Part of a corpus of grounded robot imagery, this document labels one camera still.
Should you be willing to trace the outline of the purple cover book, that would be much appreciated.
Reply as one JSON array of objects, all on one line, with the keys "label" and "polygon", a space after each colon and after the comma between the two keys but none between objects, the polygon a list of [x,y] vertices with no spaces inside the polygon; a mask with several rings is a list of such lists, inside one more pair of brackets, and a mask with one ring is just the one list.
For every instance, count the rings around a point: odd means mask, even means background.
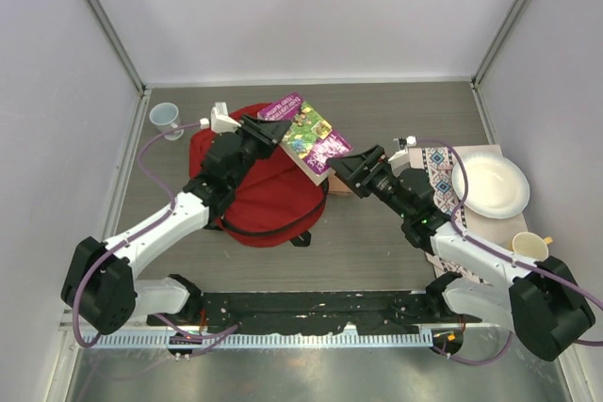
[{"label": "purple cover book", "polygon": [[265,121],[290,121],[281,147],[315,184],[320,185],[332,173],[330,158],[348,155],[353,147],[300,94],[293,92],[257,112]]}]

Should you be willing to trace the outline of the red backpack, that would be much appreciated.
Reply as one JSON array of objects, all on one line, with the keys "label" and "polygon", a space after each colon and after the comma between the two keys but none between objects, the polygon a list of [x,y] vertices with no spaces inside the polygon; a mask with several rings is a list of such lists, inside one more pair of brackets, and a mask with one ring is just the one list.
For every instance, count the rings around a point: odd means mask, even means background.
[{"label": "red backpack", "polygon": [[238,243],[256,248],[287,242],[301,246],[320,219],[328,185],[315,185],[281,148],[259,160],[236,190],[222,217],[207,225]]}]

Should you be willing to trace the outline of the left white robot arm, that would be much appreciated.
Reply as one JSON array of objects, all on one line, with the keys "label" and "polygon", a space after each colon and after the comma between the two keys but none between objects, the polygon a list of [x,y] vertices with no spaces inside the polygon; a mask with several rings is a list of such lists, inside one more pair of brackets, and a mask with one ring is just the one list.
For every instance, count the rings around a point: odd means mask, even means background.
[{"label": "left white robot arm", "polygon": [[291,125],[248,115],[234,120],[221,107],[216,104],[210,118],[194,122],[215,136],[201,171],[168,205],[124,233],[104,241],[88,237],[77,245],[61,298],[72,309],[81,346],[88,345],[80,332],[82,320],[103,336],[141,315],[169,314],[182,326],[199,318],[194,288],[174,277],[139,281],[139,274],[175,243],[222,217],[253,165],[272,156]]}]

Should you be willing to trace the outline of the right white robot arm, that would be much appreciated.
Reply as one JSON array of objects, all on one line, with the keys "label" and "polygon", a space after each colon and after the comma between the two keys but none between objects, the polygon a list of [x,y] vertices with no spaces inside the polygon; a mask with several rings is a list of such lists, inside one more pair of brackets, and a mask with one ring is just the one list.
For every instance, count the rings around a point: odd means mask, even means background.
[{"label": "right white robot arm", "polygon": [[450,260],[484,278],[476,283],[448,272],[427,289],[425,308],[438,322],[455,314],[496,324],[514,335],[536,357],[552,362],[595,325],[592,306],[602,303],[581,289],[568,266],[518,255],[472,235],[440,210],[423,169],[396,173],[381,146],[328,161],[334,174],[360,198],[370,195],[402,220],[415,248]]}]

